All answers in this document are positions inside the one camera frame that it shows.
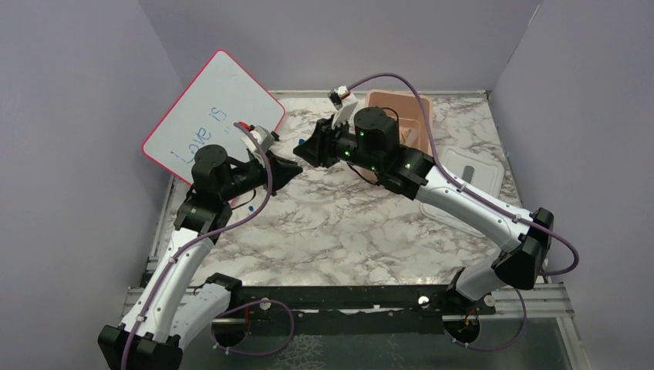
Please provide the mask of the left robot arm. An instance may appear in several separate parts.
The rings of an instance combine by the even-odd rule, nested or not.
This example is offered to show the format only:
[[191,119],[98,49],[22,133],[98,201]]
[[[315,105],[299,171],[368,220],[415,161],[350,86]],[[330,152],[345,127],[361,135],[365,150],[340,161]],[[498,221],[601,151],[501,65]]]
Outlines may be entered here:
[[177,369],[184,349],[219,314],[241,310],[242,296],[227,284],[207,283],[183,303],[195,272],[221,232],[248,222],[229,222],[232,199],[263,187],[268,200],[302,172],[296,162],[272,151],[253,150],[248,162],[211,144],[194,155],[193,183],[179,206],[174,232],[152,278],[116,327],[105,326],[98,345],[111,369]]

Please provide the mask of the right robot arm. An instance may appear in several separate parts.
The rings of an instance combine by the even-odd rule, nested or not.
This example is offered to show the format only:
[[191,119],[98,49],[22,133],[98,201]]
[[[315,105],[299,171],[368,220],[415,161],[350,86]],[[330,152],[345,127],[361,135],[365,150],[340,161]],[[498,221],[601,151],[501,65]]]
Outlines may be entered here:
[[379,107],[358,111],[353,123],[333,126],[319,119],[312,135],[293,153],[313,167],[343,161],[373,172],[386,190],[445,211],[490,238],[498,252],[474,266],[463,267],[448,285],[444,304],[463,314],[499,288],[534,288],[549,250],[553,215],[544,208],[531,213],[481,193],[448,172],[432,156],[399,141],[399,124]]

